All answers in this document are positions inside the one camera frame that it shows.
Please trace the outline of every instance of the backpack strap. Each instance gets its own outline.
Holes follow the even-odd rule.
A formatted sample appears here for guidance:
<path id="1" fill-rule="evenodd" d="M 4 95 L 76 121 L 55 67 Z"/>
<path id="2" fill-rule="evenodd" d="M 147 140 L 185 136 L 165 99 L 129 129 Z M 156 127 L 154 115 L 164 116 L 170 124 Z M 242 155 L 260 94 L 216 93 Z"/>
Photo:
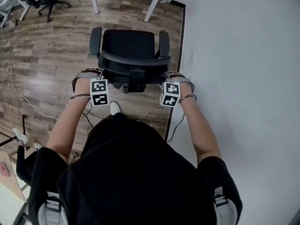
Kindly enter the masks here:
<path id="1" fill-rule="evenodd" d="M 236 225 L 238 212 L 233 201 L 223 195 L 222 187 L 215 189 L 214 198 L 217 225 Z"/>
<path id="2" fill-rule="evenodd" d="M 68 225 L 64 207 L 60 203 L 60 195 L 47 192 L 47 201 L 38 210 L 40 225 Z"/>

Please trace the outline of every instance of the t-shirt sleeve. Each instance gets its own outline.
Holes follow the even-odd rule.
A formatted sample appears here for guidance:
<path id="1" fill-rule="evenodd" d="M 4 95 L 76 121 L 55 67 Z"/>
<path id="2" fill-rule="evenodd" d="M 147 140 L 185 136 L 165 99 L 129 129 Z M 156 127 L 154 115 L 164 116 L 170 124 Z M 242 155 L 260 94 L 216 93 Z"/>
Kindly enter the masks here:
<path id="1" fill-rule="evenodd" d="M 52 149 L 38 150 L 28 199 L 29 217 L 33 225 L 38 224 L 38 210 L 46 202 L 47 192 L 58 193 L 56 182 L 67 167 L 66 162 Z"/>
<path id="2" fill-rule="evenodd" d="M 243 205 L 238 189 L 227 170 L 225 162 L 219 157 L 207 157 L 199 163 L 197 170 L 209 180 L 213 189 L 223 188 L 224 196 L 235 204 L 239 219 Z"/>

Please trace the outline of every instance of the laminate flooring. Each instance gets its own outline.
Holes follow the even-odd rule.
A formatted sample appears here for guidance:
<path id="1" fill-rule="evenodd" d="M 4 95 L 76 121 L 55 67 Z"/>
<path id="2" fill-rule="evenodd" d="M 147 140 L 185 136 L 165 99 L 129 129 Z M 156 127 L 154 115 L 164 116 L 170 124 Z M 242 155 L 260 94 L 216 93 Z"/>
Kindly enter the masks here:
<path id="1" fill-rule="evenodd" d="M 23 21 L 14 29 L 9 25 L 0 29 L 0 77 L 12 66 L 15 89 L 22 88 L 23 95 L 48 116 L 58 117 L 69 97 L 72 96 L 71 81 L 81 70 L 97 67 L 97 58 L 89 54 L 90 33 L 94 27 L 106 29 L 144 30 L 155 34 L 156 50 L 159 32 L 165 30 L 170 36 L 171 71 L 178 67 L 183 9 L 168 3 L 158 3 L 148 23 L 144 17 L 150 0 L 98 0 L 100 14 L 93 12 L 91 0 L 63 0 L 71 3 L 55 5 L 50 23 L 46 22 L 47 10 L 38 16 L 37 9 L 30 8 Z M 19 17 L 23 9 L 14 11 Z M 110 97 L 121 94 L 109 87 Z M 130 118 L 139 119 L 154 127 L 165 137 L 170 109 L 159 104 L 158 85 L 147 86 L 144 93 L 124 94 L 115 100 L 122 112 Z M 96 125 L 109 115 L 109 106 L 103 106 L 89 114 Z M 27 115 L 26 132 L 30 139 L 36 138 L 43 146 L 55 124 L 52 118 L 39 114 L 22 97 L 14 92 L 10 82 L 10 70 L 0 82 L 0 131 L 13 136 L 12 128 L 22 129 L 22 114 Z M 87 138 L 88 122 L 85 117 L 78 124 L 73 151 L 79 153 Z M 13 141 L 0 149 L 11 152 L 16 148 Z"/>

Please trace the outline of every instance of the white sneaker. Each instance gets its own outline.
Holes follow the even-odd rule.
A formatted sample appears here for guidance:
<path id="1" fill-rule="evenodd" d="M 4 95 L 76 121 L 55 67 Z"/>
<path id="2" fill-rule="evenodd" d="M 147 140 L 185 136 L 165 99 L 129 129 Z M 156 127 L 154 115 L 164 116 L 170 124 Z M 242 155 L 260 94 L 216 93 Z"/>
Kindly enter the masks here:
<path id="1" fill-rule="evenodd" d="M 21 140 L 24 143 L 24 145 L 28 143 L 28 137 L 25 134 L 21 133 L 19 129 L 13 128 L 13 132 L 17 136 L 17 141 Z"/>
<path id="2" fill-rule="evenodd" d="M 33 144 L 33 146 L 35 147 L 36 151 L 38 151 L 40 148 L 42 148 L 42 145 L 39 144 L 38 142 L 35 142 L 35 143 Z"/>
<path id="3" fill-rule="evenodd" d="M 116 113 L 121 113 L 120 106 L 117 102 L 111 102 L 111 115 L 115 115 Z"/>

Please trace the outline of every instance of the forearm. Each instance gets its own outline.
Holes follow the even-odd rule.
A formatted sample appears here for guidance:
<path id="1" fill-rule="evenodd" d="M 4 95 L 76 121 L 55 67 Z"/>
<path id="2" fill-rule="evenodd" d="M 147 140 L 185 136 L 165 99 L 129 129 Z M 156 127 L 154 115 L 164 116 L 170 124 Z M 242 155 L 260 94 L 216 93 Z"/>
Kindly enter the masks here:
<path id="1" fill-rule="evenodd" d="M 196 101 L 183 99 L 181 106 L 187 117 L 198 163 L 209 156 L 220 158 L 221 152 L 216 137 Z"/>
<path id="2" fill-rule="evenodd" d="M 88 101 L 89 98 L 74 98 L 68 103 L 50 133 L 48 148 L 69 158 L 76 128 Z"/>

